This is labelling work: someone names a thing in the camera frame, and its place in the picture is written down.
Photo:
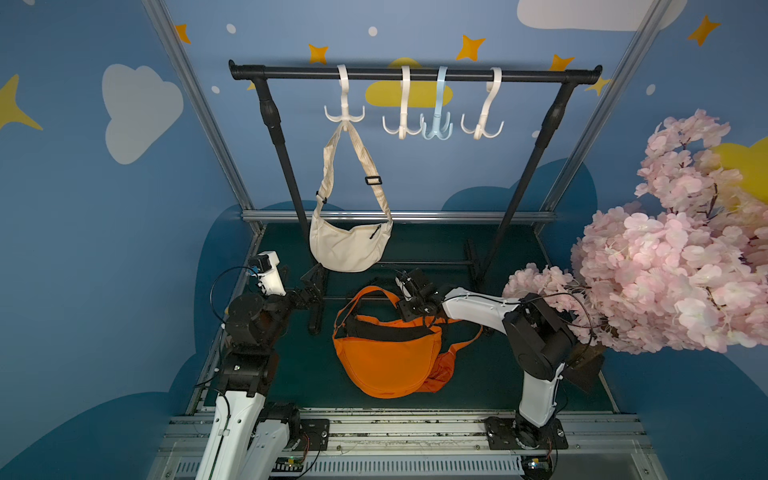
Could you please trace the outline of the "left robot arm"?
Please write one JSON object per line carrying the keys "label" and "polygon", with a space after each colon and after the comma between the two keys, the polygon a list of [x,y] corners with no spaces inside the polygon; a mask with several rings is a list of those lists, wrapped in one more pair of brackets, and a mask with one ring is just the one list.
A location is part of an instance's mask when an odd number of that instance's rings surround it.
{"label": "left robot arm", "polygon": [[294,448],[301,454],[302,477],[327,450],[328,421],[303,423],[295,405],[267,402],[279,363],[275,344],[294,311],[321,303],[326,271],[315,265],[301,278],[302,287],[284,289],[275,261],[257,265],[259,290],[244,292],[228,306],[224,330],[231,348],[209,381],[216,407],[198,479],[268,479]]}

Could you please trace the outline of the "black and orange bag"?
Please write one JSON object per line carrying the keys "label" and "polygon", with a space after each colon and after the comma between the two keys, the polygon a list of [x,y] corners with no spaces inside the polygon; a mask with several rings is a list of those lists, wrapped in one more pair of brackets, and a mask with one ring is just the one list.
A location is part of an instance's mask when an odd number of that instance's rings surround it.
{"label": "black and orange bag", "polygon": [[355,338],[377,342],[407,342],[422,338],[442,341],[442,330],[418,323],[416,320],[404,322],[392,320],[380,322],[375,317],[355,315],[346,318],[337,331],[338,338]]}

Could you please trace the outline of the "left circuit board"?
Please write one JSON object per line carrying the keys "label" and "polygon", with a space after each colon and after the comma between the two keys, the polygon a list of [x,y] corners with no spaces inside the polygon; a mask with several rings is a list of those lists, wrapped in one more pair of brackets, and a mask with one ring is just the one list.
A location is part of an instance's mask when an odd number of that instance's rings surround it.
{"label": "left circuit board", "polygon": [[306,460],[298,456],[279,457],[272,469],[272,474],[300,475],[305,469]]}

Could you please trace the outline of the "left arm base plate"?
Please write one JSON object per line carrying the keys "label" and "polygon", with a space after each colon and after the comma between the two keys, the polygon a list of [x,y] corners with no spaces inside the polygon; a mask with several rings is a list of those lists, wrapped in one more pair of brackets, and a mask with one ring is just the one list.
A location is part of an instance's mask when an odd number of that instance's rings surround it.
{"label": "left arm base plate", "polygon": [[288,451],[326,451],[330,437],[330,421],[321,419],[301,419],[292,426],[287,443]]}

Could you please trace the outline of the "cream sling bag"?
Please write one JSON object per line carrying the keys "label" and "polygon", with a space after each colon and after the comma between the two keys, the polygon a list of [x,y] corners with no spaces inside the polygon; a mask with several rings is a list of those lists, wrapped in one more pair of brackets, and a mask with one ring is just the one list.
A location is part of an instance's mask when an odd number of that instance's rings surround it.
{"label": "cream sling bag", "polygon": [[[349,134],[365,173],[365,182],[371,187],[384,214],[383,222],[343,229],[329,223],[322,216],[323,208],[333,192],[335,155],[344,132]],[[328,270],[340,273],[363,272],[381,260],[391,238],[393,225],[394,219],[377,167],[352,123],[343,121],[323,150],[323,179],[316,192],[316,207],[310,223],[310,251],[315,260]]]}

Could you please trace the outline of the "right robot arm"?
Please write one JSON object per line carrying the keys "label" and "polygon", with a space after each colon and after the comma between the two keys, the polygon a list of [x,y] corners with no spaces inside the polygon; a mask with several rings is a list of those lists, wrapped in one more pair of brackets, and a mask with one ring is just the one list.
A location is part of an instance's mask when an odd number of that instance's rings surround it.
{"label": "right robot arm", "polygon": [[556,418],[556,396],[565,379],[587,392],[605,361],[603,351],[578,342],[564,313],[547,294],[521,299],[494,297],[461,287],[437,287],[419,269],[396,276],[404,299],[397,308],[405,320],[438,314],[504,333],[524,372],[522,396],[510,436],[523,449],[566,449]]}

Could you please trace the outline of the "circuit board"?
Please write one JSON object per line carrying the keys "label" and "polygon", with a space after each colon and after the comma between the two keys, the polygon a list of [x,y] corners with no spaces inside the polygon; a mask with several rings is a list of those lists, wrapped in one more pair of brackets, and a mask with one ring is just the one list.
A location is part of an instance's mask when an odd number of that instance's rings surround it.
{"label": "circuit board", "polygon": [[523,456],[521,467],[523,480],[550,480],[553,475],[553,461],[548,457]]}
{"label": "circuit board", "polygon": [[306,460],[298,456],[279,457],[272,469],[272,474],[300,475],[305,469]]}

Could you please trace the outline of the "right circuit board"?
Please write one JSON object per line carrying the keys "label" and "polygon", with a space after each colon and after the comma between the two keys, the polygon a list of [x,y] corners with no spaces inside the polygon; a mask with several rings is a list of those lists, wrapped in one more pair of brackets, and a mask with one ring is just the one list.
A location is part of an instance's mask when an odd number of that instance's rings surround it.
{"label": "right circuit board", "polygon": [[523,480],[550,480],[553,475],[553,461],[548,457],[523,456],[521,467]]}

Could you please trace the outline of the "light blue hook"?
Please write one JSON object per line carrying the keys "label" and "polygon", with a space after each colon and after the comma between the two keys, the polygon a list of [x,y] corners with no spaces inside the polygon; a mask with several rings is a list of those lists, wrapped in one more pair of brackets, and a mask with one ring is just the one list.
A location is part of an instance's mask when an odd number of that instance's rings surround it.
{"label": "light blue hook", "polygon": [[427,128],[424,117],[420,118],[421,126],[423,127],[422,137],[425,140],[438,139],[441,141],[445,141],[445,140],[448,140],[453,133],[453,123],[451,122],[451,114],[449,112],[445,113],[443,111],[444,100],[445,100],[445,90],[446,90],[447,70],[448,68],[446,66],[441,66],[438,69],[438,73],[436,77],[436,87],[435,87],[435,106],[433,109],[431,127]]}

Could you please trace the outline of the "white hook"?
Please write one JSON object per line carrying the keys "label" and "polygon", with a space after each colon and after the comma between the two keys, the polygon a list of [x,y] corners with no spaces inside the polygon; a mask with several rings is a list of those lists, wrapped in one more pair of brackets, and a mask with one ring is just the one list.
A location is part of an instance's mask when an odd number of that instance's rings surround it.
{"label": "white hook", "polygon": [[395,135],[399,140],[405,140],[408,136],[420,135],[424,130],[423,117],[420,117],[420,126],[418,129],[411,129],[408,125],[409,119],[409,100],[411,92],[411,67],[403,65],[401,67],[401,96],[399,105],[399,123],[394,129],[390,129],[386,124],[386,118],[382,118],[382,127],[389,135]]}
{"label": "white hook", "polygon": [[352,115],[350,113],[350,107],[349,107],[349,91],[350,91],[350,79],[347,67],[344,64],[339,64],[337,66],[337,71],[339,74],[339,85],[341,89],[340,93],[340,109],[341,113],[337,116],[331,115],[328,112],[328,108],[324,107],[324,115],[325,117],[333,122],[333,123],[359,123],[361,122],[366,115],[366,109],[365,107],[362,107],[362,113],[360,115]]}
{"label": "white hook", "polygon": [[481,107],[478,121],[473,129],[465,126],[465,115],[461,116],[460,127],[465,134],[471,135],[474,140],[480,140],[482,138],[494,139],[498,137],[504,127],[504,121],[500,123],[498,130],[495,133],[489,133],[486,129],[491,106],[496,99],[501,84],[503,83],[503,73],[500,67],[492,67],[493,80],[486,84],[486,90],[488,95]]}

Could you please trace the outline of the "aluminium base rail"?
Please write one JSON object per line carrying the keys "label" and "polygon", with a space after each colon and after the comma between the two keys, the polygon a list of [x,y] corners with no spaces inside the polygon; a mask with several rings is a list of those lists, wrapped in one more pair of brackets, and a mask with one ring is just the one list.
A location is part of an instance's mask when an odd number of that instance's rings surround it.
{"label": "aluminium base rail", "polygon": [[323,409],[300,412],[322,451],[298,457],[309,479],[519,479],[536,459],[551,459],[557,479],[663,479],[666,474],[639,418],[563,412],[566,447],[524,450],[497,439],[503,410]]}

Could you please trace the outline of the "orange ripstop waist bag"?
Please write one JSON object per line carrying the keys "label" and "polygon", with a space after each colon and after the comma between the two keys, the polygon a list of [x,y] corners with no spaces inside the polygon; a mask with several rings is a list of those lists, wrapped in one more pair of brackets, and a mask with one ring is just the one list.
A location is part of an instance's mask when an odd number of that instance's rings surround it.
{"label": "orange ripstop waist bag", "polygon": [[455,371],[456,353],[449,350],[437,356],[432,370],[417,390],[417,393],[436,393],[452,379]]}

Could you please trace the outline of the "orange sling bag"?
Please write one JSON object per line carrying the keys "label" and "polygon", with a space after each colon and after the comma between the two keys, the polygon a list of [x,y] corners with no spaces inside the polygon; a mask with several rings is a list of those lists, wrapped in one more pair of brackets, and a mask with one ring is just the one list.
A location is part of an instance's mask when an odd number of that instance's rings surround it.
{"label": "orange sling bag", "polygon": [[407,342],[377,342],[355,338],[338,338],[342,322],[358,312],[361,303],[373,295],[382,295],[392,307],[401,300],[396,294],[378,286],[361,289],[337,313],[332,341],[336,356],[350,380],[365,394],[378,399],[396,399],[417,393],[432,370],[437,356],[449,350],[457,354],[473,343],[472,340],[451,344],[443,350],[443,331],[456,324],[456,319],[441,314],[417,318],[418,323],[442,330],[442,341],[422,338]]}

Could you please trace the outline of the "black clothes rack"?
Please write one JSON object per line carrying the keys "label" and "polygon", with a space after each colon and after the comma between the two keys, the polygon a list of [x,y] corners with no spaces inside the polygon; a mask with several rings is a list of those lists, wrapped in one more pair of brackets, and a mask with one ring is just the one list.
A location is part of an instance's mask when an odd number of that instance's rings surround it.
{"label": "black clothes rack", "polygon": [[[229,70],[235,80],[248,80],[254,85],[259,99],[261,117],[270,134],[277,158],[282,168],[298,224],[302,234],[308,236],[310,223],[300,198],[298,184],[287,150],[284,131],[281,126],[279,109],[273,99],[268,81],[270,79],[339,81],[337,68],[237,65],[234,61],[230,61]],[[401,81],[401,71],[396,72],[393,68],[352,67],[347,70],[350,81]],[[411,69],[411,83],[436,81],[437,73],[437,68],[418,67],[414,70]],[[485,277],[491,268],[492,262],[498,253],[511,224],[521,223],[528,224],[531,227],[540,227],[554,219],[555,204],[552,195],[546,197],[545,205],[537,212],[520,213],[518,211],[519,205],[533,179],[535,170],[539,166],[544,152],[565,116],[567,105],[574,90],[581,85],[596,85],[597,81],[602,76],[603,67],[598,65],[591,70],[565,69],[562,71],[502,69],[502,73],[503,83],[552,83],[558,84],[560,88],[542,121],[540,133],[536,139],[532,153],[530,154],[511,200],[508,203],[504,216],[501,217],[499,221],[497,232],[485,257],[479,259],[476,255],[474,244],[468,241],[465,243],[466,260],[463,262],[457,261],[455,263],[457,266],[463,265],[468,269],[471,277],[471,285],[477,289],[482,289],[484,287]],[[449,68],[447,70],[446,80],[451,82],[491,82],[493,80],[493,73],[491,69]]]}

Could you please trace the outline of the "pink cherry blossom tree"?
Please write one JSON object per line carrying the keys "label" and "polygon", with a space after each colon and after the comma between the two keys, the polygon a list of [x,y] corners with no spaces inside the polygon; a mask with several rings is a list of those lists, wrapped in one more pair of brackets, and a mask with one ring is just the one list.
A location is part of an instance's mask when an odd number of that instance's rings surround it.
{"label": "pink cherry blossom tree", "polygon": [[572,315],[579,341],[631,354],[767,341],[767,206],[723,164],[728,124],[696,111],[649,137],[637,197],[596,212],[571,250],[570,271],[529,264],[507,298],[542,297]]}

